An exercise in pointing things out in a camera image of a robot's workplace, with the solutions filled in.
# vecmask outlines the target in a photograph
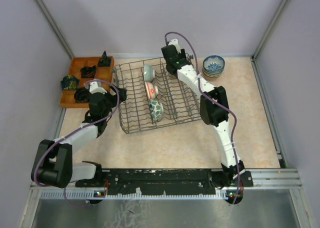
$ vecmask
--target wooden tray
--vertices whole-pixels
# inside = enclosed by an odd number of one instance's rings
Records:
[[[112,56],[109,57],[111,59],[110,67],[98,67],[98,62],[100,57],[74,57],[71,61],[70,67],[69,67],[69,74],[72,74],[77,79],[80,80],[79,82],[79,88],[83,87],[85,82],[93,80],[93,78],[81,78],[81,72],[80,69],[85,66],[97,66],[95,78],[105,80],[107,82],[111,82],[112,80],[112,70],[113,66],[115,65],[115,60]],[[102,87],[110,91],[109,86],[106,83],[102,84]],[[61,94],[60,99],[60,106],[63,108],[88,108],[89,104],[87,102],[85,103],[77,103],[74,99],[75,90],[72,91],[63,91]]]

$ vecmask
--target metal rack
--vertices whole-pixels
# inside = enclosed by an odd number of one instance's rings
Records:
[[[153,121],[144,82],[144,64],[155,70],[153,85],[163,104],[164,115]],[[192,122],[201,119],[200,100],[184,83],[171,76],[163,58],[147,59],[115,66],[117,86],[127,89],[127,100],[119,106],[120,126],[127,134]]]

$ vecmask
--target stack of bowls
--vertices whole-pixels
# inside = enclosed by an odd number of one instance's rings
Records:
[[[225,69],[225,60],[220,56],[209,56],[203,62],[202,72],[208,77],[219,77]]]

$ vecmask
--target wire dish rack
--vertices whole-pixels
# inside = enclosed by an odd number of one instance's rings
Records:
[[[155,70],[156,100],[163,105],[160,121],[152,119],[144,82],[144,65]],[[120,104],[120,126],[127,134],[200,120],[200,100],[183,82],[170,75],[163,58],[147,59],[115,66],[115,82],[127,89],[127,100]]]

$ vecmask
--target wall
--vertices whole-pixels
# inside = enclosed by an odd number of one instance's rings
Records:
[[[252,55],[280,1],[44,0],[75,56],[120,57],[161,55],[172,30],[199,56]]]
[[[0,227],[18,226],[70,59],[33,0],[0,0]]]
[[[298,168],[320,226],[319,11],[319,0],[291,0],[257,63],[288,164]]]

